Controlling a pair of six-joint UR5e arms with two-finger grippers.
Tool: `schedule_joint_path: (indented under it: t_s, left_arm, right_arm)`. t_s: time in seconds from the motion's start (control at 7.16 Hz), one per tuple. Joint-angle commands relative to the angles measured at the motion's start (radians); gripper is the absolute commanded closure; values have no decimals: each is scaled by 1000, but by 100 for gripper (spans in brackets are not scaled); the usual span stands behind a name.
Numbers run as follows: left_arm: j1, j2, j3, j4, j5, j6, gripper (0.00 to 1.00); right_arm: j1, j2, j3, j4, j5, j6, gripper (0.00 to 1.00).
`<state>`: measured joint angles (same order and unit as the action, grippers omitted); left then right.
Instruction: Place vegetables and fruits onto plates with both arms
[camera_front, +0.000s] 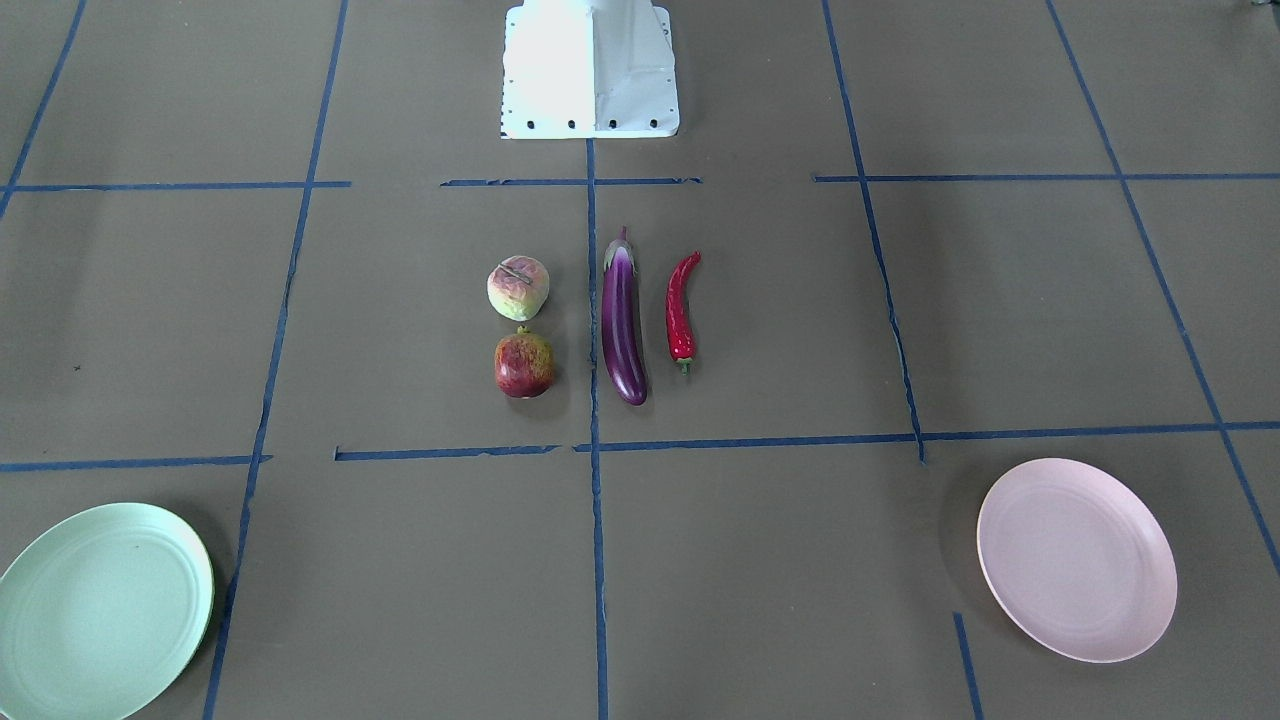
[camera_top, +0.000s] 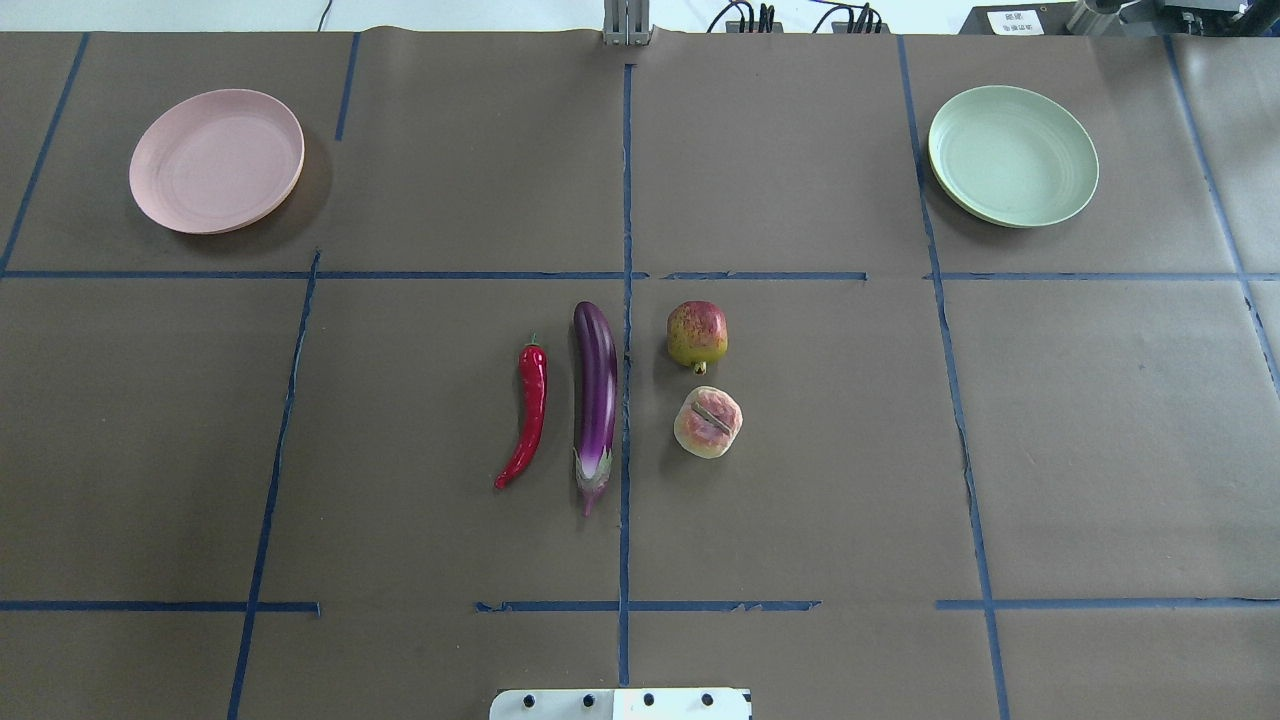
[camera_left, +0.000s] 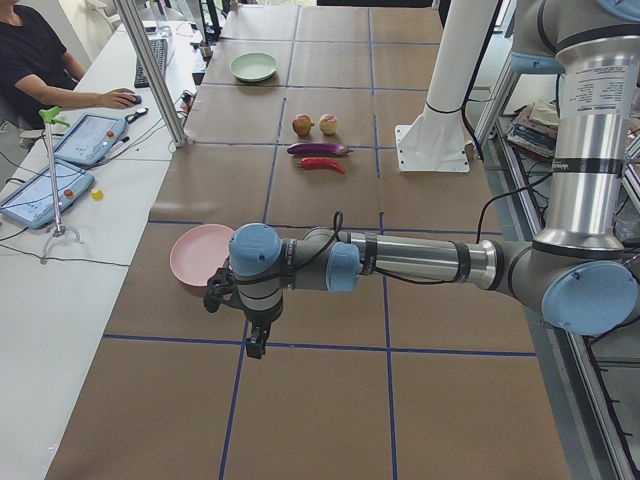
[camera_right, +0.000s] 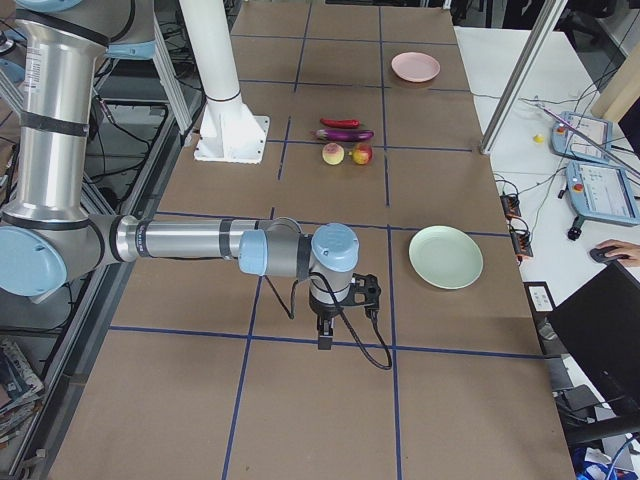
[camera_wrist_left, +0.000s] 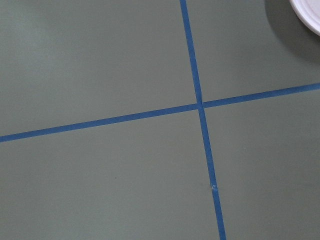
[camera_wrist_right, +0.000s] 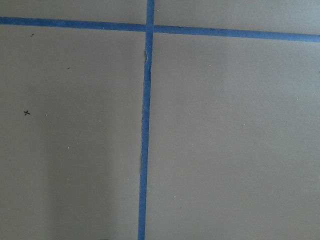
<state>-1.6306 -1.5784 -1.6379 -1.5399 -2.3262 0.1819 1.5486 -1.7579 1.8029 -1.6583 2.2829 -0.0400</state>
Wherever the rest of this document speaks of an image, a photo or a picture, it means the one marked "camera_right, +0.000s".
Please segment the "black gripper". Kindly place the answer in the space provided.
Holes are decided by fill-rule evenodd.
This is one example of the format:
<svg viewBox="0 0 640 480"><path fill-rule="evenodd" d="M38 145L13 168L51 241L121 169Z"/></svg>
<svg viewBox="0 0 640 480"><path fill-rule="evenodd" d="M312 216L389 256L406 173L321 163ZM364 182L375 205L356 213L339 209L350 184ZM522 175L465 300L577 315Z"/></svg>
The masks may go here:
<svg viewBox="0 0 640 480"><path fill-rule="evenodd" d="M340 304L333 300L324 303L313 294L309 294L309 306L316 314L316 328L318 334L318 349L331 350L333 345L334 319L343 312Z"/></svg>

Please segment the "person hand on mouse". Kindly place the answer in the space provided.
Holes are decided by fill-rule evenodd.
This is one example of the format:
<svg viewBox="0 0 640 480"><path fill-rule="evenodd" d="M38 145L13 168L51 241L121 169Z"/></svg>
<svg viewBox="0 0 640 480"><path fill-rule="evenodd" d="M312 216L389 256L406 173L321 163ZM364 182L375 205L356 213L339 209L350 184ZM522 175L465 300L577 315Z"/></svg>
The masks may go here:
<svg viewBox="0 0 640 480"><path fill-rule="evenodd" d="M625 267L640 266L640 246L636 243L609 239L596 245L598 249L607 249L606 258L617 257Z"/></svg>

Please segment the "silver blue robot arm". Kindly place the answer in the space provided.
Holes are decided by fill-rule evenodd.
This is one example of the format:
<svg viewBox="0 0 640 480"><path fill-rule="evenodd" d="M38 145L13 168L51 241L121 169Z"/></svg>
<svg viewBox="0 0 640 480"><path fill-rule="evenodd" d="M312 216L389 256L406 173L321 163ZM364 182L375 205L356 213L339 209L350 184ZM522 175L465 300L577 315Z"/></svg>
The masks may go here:
<svg viewBox="0 0 640 480"><path fill-rule="evenodd" d="M288 218L169 222L82 209L96 62L154 54L153 3L20 1L16 18L27 33L25 97L17 189L2 212L2 288L34 297L141 258L235 260L247 274L307 281L318 345L329 349L355 291L350 228L331 223L307 235Z"/></svg>

